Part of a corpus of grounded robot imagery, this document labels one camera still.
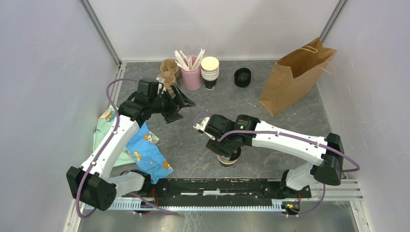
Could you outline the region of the black paper coffee cup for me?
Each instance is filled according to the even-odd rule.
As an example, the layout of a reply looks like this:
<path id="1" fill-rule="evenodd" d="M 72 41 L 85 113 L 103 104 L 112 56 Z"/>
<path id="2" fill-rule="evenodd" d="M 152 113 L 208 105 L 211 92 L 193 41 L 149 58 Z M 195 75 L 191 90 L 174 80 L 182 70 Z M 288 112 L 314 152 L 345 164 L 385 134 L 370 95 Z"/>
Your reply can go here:
<path id="1" fill-rule="evenodd" d="M 238 160 L 239 157 L 240 157 L 240 155 L 239 155 L 239 156 L 236 155 L 236 156 L 233 157 L 233 158 L 234 158 L 233 160 L 227 160 L 227 159 L 225 159 L 223 156 L 217 155 L 217 158 L 218 158 L 218 160 L 219 160 L 219 163 L 220 163 L 220 165 L 221 165 L 222 167 L 230 167 L 230 166 L 232 166 L 234 163 L 237 162 L 237 160 Z"/>

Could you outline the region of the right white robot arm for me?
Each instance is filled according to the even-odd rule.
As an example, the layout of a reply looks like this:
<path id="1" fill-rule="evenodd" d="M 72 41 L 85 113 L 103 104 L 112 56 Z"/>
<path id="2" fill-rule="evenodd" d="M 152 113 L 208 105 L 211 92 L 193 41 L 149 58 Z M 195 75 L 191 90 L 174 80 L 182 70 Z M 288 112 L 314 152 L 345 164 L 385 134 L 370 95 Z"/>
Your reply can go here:
<path id="1" fill-rule="evenodd" d="M 305 160 L 305 164 L 282 175 L 279 191 L 285 197 L 292 197 L 315 181 L 329 186 L 341 184 L 344 158 L 341 139 L 336 134 L 304 135 L 248 115 L 239 115 L 235 121 L 211 115 L 194 128 L 209 137 L 206 147 L 217 155 L 223 166 L 233 165 L 244 146 L 269 148 Z"/>

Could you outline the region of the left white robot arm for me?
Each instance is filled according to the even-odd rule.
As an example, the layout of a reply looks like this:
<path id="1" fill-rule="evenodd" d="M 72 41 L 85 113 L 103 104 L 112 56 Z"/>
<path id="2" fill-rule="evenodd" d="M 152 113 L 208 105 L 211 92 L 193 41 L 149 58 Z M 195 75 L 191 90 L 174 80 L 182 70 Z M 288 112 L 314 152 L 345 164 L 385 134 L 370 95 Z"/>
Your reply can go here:
<path id="1" fill-rule="evenodd" d="M 156 80 L 141 80 L 119 107 L 109 108 L 102 116 L 109 130 L 90 157 L 80 167 L 68 169 L 66 177 L 75 203 L 104 211 L 117 197 L 130 192 L 148 196 L 152 186 L 173 170 L 146 121 L 161 114 L 171 123 L 182 118 L 180 109 L 194 105 L 175 84 L 168 91 Z"/>

